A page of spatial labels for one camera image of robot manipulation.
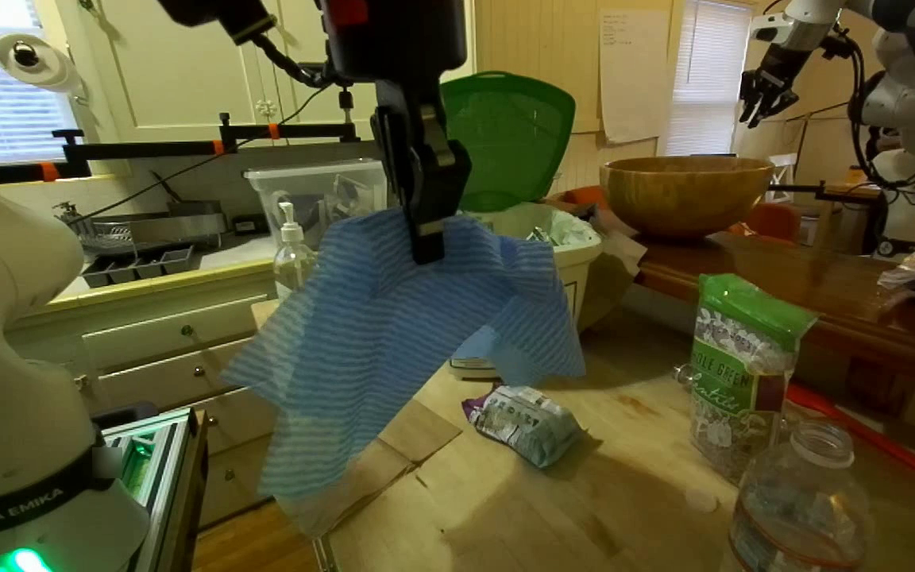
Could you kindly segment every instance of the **cabinet drawer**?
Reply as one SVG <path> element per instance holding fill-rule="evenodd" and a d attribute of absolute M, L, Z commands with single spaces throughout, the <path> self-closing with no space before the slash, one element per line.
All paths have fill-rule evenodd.
<path fill-rule="evenodd" d="M 199 402 L 194 407 L 213 421 L 213 425 L 207 430 L 210 456 L 223 456 L 228 449 L 270 435 L 278 421 L 278 411 L 246 389 L 220 395 L 213 402 Z"/>
<path fill-rule="evenodd" d="M 246 340 L 236 340 L 176 359 L 99 375 L 85 382 L 83 396 L 91 412 L 108 412 L 121 407 L 167 411 L 179 404 L 203 402 L 210 395 L 228 390 L 228 385 L 223 382 L 223 369 L 243 348 Z"/>
<path fill-rule="evenodd" d="M 111 373 L 176 354 L 203 350 L 223 340 L 251 338 L 259 330 L 251 316 L 253 302 L 262 302 L 262 295 L 180 316 L 158 316 L 152 320 L 131 320 L 108 330 L 88 330 L 83 335 L 83 350 L 91 373 Z"/>
<path fill-rule="evenodd" d="M 270 439 L 262 439 L 210 457 L 199 529 L 264 503 L 259 488 L 267 445 Z"/>

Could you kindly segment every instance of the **wooden bowl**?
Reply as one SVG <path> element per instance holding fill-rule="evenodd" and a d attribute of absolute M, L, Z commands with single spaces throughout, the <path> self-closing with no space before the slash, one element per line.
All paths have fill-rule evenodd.
<path fill-rule="evenodd" d="M 652 240 L 702 240 L 745 221 L 767 193 L 773 163 L 648 155 L 605 169 L 609 209 Z"/>

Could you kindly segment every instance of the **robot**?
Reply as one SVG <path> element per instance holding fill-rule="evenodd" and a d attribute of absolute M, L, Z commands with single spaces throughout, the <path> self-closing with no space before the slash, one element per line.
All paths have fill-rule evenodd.
<path fill-rule="evenodd" d="M 161 0 L 183 27 L 220 24 L 253 42 L 307 86 L 374 82 L 374 137 L 411 227 L 413 257 L 437 262 L 443 221 L 459 213 L 471 160 L 448 140 L 437 78 L 465 63 L 461 0 L 319 0 L 331 63 L 299 68 L 264 39 L 262 0 Z M 76 385 L 26 364 L 2 324 L 48 304 L 83 268 L 76 236 L 58 221 L 0 200 L 0 572 L 121 572 L 149 519 L 119 481 Z"/>
<path fill-rule="evenodd" d="M 863 81 L 862 52 L 835 27 L 842 9 L 881 27 L 875 52 L 883 73 Z M 892 253 L 895 245 L 915 245 L 915 0 L 790 0 L 786 14 L 767 17 L 754 39 L 770 42 L 770 52 L 741 82 L 741 122 L 749 127 L 796 101 L 790 82 L 816 48 L 829 57 L 853 57 L 853 142 L 869 182 L 881 192 L 895 192 L 895 200 L 888 207 L 878 253 Z M 872 142 L 863 142 L 869 127 L 875 134 L 899 134 L 899 149 L 872 155 Z"/>

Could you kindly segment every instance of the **white robot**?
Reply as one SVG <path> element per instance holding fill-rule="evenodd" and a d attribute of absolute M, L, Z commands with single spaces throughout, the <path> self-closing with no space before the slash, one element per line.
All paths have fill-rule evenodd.
<path fill-rule="evenodd" d="M 780 114 L 796 101 L 794 78 L 816 48 L 849 52 L 835 24 L 842 9 L 862 14 L 881 27 L 875 52 L 883 73 L 863 81 L 862 54 L 853 52 L 855 96 L 849 101 L 853 142 L 869 178 L 883 192 L 899 192 L 890 205 L 883 241 L 878 253 L 892 245 L 915 245 L 915 0 L 790 0 L 786 14 L 762 17 L 759 42 L 773 42 L 762 63 L 745 73 L 741 99 L 749 127 L 759 119 Z M 869 155 L 863 131 L 899 134 L 899 149 Z"/>
<path fill-rule="evenodd" d="M 0 572 L 121 572 L 147 537 L 147 514 L 119 484 L 74 382 L 17 357 L 2 338 L 10 317 L 52 302 L 80 263 L 68 227 L 0 200 Z"/>

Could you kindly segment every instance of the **green snack bag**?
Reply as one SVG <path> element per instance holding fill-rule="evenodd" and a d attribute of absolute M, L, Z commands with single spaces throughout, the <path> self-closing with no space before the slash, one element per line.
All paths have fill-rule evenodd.
<path fill-rule="evenodd" d="M 693 328 L 693 445 L 737 481 L 770 441 L 814 316 L 734 273 L 698 281 Z"/>

